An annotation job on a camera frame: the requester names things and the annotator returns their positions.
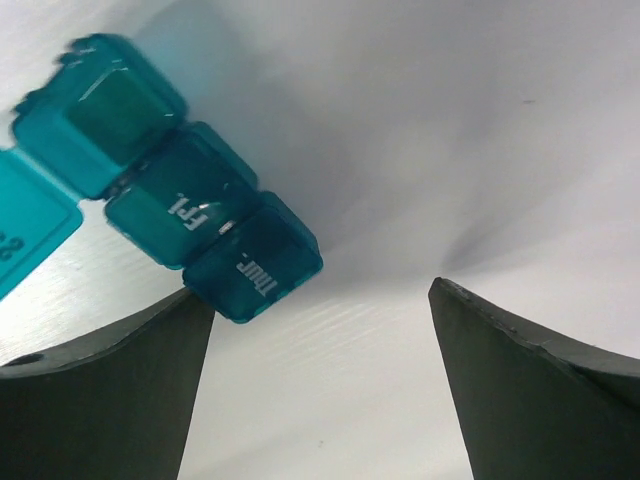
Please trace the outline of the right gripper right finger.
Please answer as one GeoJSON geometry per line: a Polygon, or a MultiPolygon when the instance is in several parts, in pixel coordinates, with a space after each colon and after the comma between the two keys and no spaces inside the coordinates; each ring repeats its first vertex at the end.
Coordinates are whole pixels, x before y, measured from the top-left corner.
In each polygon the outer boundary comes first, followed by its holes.
{"type": "Polygon", "coordinates": [[[638,478],[638,360],[448,279],[428,298],[474,478],[638,478]]]}

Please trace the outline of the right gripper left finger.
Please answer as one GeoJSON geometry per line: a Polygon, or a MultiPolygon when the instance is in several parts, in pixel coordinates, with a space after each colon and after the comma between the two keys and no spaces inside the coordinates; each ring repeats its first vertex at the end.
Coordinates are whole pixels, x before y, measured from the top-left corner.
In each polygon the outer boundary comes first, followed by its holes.
{"type": "Polygon", "coordinates": [[[177,478],[214,315],[180,290],[2,365],[2,478],[177,478]]]}

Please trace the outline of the teal weekly pill organizer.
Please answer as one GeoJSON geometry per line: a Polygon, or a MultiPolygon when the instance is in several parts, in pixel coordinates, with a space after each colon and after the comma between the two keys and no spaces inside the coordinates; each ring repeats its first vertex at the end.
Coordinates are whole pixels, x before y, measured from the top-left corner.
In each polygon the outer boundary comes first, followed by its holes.
{"type": "Polygon", "coordinates": [[[316,275],[316,237],[125,37],[74,40],[14,108],[1,154],[1,290],[81,225],[83,200],[227,319],[243,324],[316,275]]]}

